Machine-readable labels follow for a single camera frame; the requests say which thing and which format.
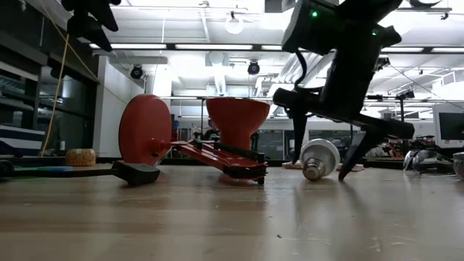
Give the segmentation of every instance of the small wooden bowl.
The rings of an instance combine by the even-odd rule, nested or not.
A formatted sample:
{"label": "small wooden bowl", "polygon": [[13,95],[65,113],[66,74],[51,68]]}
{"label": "small wooden bowl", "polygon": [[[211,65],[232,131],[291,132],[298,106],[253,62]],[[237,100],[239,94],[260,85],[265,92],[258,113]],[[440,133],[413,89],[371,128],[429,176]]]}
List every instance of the small wooden bowl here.
{"label": "small wooden bowl", "polygon": [[90,167],[96,164],[93,149],[70,149],[66,152],[66,165],[73,167]]}

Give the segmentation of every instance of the red disc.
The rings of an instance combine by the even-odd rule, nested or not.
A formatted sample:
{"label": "red disc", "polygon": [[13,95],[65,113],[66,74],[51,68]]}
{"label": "red disc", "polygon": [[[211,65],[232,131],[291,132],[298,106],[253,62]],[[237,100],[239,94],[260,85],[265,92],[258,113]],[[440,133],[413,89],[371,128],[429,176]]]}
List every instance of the red disc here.
{"label": "red disc", "polygon": [[119,124],[119,150],[127,163],[153,165],[169,151],[172,122],[166,103],[151,94],[133,98]]}

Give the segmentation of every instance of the computer screen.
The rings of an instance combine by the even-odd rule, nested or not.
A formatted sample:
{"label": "computer screen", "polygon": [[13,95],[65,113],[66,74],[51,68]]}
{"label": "computer screen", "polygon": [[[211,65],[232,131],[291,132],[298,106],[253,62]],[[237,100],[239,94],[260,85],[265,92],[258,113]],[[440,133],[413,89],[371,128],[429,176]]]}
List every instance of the computer screen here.
{"label": "computer screen", "polygon": [[442,140],[464,141],[464,113],[440,112],[439,122]]}

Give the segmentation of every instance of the wooden table surface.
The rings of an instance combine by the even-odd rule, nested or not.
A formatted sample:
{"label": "wooden table surface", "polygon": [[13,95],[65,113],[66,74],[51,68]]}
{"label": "wooden table surface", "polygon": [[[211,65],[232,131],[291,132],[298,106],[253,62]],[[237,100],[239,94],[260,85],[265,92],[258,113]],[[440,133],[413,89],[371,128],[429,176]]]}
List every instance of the wooden table surface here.
{"label": "wooden table surface", "polygon": [[464,182],[367,169],[318,183],[270,168],[264,186],[212,167],[0,184],[0,259],[464,260]]}

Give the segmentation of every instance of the red funnel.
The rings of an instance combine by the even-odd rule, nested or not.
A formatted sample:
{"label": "red funnel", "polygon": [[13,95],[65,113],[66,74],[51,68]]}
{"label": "red funnel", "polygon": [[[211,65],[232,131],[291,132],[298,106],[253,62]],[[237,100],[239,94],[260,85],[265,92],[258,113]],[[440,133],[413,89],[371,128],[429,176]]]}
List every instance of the red funnel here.
{"label": "red funnel", "polygon": [[206,101],[211,120],[220,131],[220,142],[250,149],[251,135],[269,114],[269,104],[251,99],[214,98]]}

